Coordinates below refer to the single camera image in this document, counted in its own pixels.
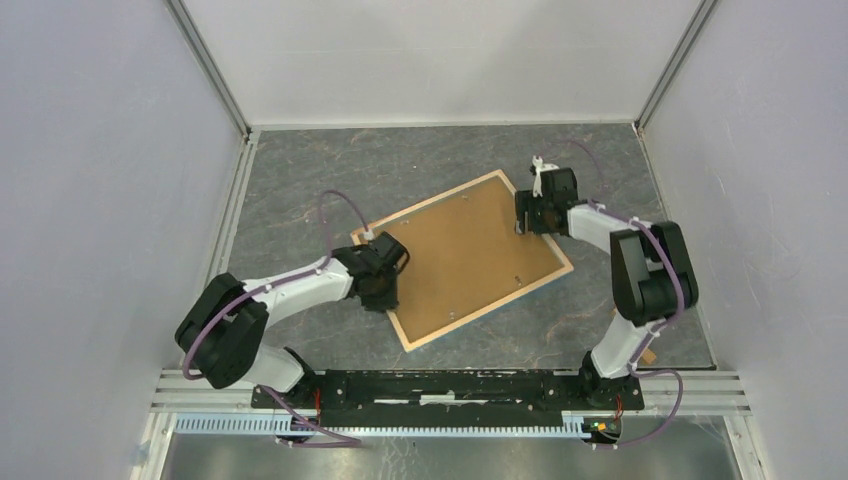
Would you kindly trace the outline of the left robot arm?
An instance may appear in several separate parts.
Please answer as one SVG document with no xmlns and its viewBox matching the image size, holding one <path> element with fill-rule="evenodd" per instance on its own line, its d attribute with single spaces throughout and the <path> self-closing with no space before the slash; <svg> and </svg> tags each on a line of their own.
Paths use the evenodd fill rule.
<svg viewBox="0 0 848 480">
<path fill-rule="evenodd" d="M 215 276 L 177 327 L 186 379 L 215 389 L 239 381 L 275 390 L 290 407 L 314 394 L 307 367 L 292 351 L 264 344 L 269 327 L 313 307 L 356 299 L 371 312 L 399 305 L 398 278 L 411 255 L 382 232 L 365 243 L 328 251 L 317 261 L 276 276 L 239 280 Z"/>
</svg>

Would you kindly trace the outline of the brown cardboard backing board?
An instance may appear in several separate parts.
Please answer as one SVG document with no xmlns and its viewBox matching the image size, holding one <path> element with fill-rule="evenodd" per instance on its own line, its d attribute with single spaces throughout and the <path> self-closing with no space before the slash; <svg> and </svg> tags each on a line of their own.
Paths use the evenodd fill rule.
<svg viewBox="0 0 848 480">
<path fill-rule="evenodd" d="M 515 192 L 495 170 L 370 224 L 410 254 L 388 314 L 405 351 L 573 271 L 550 235 L 516 233 Z"/>
</svg>

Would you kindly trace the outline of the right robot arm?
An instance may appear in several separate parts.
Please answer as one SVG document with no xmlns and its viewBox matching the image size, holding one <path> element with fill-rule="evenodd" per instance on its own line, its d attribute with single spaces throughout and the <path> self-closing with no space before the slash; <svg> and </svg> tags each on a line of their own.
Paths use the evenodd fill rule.
<svg viewBox="0 0 848 480">
<path fill-rule="evenodd" d="M 612 401 L 650 343 L 693 307 L 699 290 L 681 227 L 611 212 L 578 194 L 572 169 L 536 157 L 529 190 L 514 195 L 519 235 L 561 235 L 608 254 L 615 315 L 585 356 L 577 392 L 591 408 Z"/>
</svg>

